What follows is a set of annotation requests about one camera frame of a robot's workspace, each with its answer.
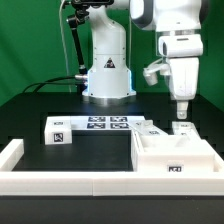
black cable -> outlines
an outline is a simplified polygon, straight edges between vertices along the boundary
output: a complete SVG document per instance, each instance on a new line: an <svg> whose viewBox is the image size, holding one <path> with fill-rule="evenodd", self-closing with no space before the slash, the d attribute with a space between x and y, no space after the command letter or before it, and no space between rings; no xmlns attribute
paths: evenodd
<svg viewBox="0 0 224 224"><path fill-rule="evenodd" d="M82 84L82 83L54 83L54 82L38 82L38 83L33 83L29 86L27 86L23 91L22 93L25 93L29 88L33 87L33 86L36 86L36 85L41 85L41 88L45 85L78 85L78 84Z"/></svg>
<svg viewBox="0 0 224 224"><path fill-rule="evenodd" d="M66 79L75 79L75 77L73 75L70 75L70 76L62 76L62 77L58 77L58 78L54 78L54 79L49 79L49 80L41 83L39 86L37 86L36 89L34 89L33 92L37 92L43 86L45 86L46 84L49 84L51 82L56 82L56 81L61 81L61 80L66 80Z"/></svg>

label sticker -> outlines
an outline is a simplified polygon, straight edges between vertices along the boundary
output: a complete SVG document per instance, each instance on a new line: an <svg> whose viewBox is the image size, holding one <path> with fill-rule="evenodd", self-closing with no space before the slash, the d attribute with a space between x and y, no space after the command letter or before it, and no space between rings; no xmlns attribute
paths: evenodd
<svg viewBox="0 0 224 224"><path fill-rule="evenodd" d="M64 122L62 122L62 121L54 122L54 125L63 125L63 124L64 124Z"/></svg>
<svg viewBox="0 0 224 224"><path fill-rule="evenodd" d="M112 60L112 58L109 58L107 60L107 63L105 64L104 68L115 68L114 62Z"/></svg>
<svg viewBox="0 0 224 224"><path fill-rule="evenodd" d="M54 142L63 142L63 133L54 133Z"/></svg>
<svg viewBox="0 0 224 224"><path fill-rule="evenodd" d="M127 117L111 117L110 118L111 122L128 122Z"/></svg>
<svg viewBox="0 0 224 224"><path fill-rule="evenodd" d="M106 122L106 117L89 117L89 122Z"/></svg>
<svg viewBox="0 0 224 224"><path fill-rule="evenodd" d="M128 129L129 126L127 123L111 123L111 129Z"/></svg>
<svg viewBox="0 0 224 224"><path fill-rule="evenodd" d="M88 123L87 128L88 129L105 129L106 124L105 123Z"/></svg>
<svg viewBox="0 0 224 224"><path fill-rule="evenodd" d="M158 131L149 131L150 135L160 135Z"/></svg>
<svg viewBox="0 0 224 224"><path fill-rule="evenodd" d="M168 172L182 172L183 171L183 166L168 166Z"/></svg>

white box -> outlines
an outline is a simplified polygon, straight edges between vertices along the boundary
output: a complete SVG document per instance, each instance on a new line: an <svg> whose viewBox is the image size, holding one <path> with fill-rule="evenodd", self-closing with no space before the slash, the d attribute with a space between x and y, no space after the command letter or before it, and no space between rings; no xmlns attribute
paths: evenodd
<svg viewBox="0 0 224 224"><path fill-rule="evenodd" d="M131 157L137 172L214 172L215 151L188 136L140 136L132 132Z"/></svg>
<svg viewBox="0 0 224 224"><path fill-rule="evenodd" d="M71 144L72 128L70 116L48 117L45 131L45 144Z"/></svg>

white block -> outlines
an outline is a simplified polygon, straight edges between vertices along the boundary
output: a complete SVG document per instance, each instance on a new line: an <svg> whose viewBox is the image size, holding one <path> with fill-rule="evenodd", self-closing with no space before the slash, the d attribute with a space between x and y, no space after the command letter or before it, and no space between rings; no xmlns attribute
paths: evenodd
<svg viewBox="0 0 224 224"><path fill-rule="evenodd" d="M48 117L45 126L45 144L71 144L72 128L70 116Z"/></svg>
<svg viewBox="0 0 224 224"><path fill-rule="evenodd" d="M172 122L172 128L174 135L187 135L190 138L199 138L195 125L191 122Z"/></svg>
<svg viewBox="0 0 224 224"><path fill-rule="evenodd" d="M13 139L0 153L0 171L12 171L23 154L23 140Z"/></svg>

cable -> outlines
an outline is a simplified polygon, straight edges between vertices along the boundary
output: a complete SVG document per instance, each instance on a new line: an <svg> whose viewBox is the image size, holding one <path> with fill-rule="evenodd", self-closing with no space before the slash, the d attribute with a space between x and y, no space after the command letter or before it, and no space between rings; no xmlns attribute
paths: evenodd
<svg viewBox="0 0 224 224"><path fill-rule="evenodd" d="M68 53L67 53L66 44L65 44L64 26L63 26L63 19L62 19L62 9L65 4L65 1L66 0L62 0L60 8L59 8L59 21L60 21L61 39L62 39L62 45L63 45L64 57L65 57L66 74L67 76L70 76Z"/></svg>
<svg viewBox="0 0 224 224"><path fill-rule="evenodd" d="M48 85L48 84L50 84L50 85L78 85L79 83L77 83L77 82L76 82L76 83L72 83L72 82L70 82L70 83L38 82L38 83L33 83L33 84L27 86L27 87L22 91L22 93L25 93L29 88L31 88L31 87L33 87L33 86L37 86L37 85L42 85L42 86L44 86L44 85Z"/></svg>
<svg viewBox="0 0 224 224"><path fill-rule="evenodd" d="M58 77L58 78L53 78L53 79L49 79L45 82L47 83L52 83L52 82L56 82L56 81L61 81L61 80L66 80L66 79L75 79L75 77L73 75L70 76L63 76L63 77ZM34 89L34 92L37 92L39 89L41 89L45 84L40 84L39 86L37 86L36 89Z"/></svg>

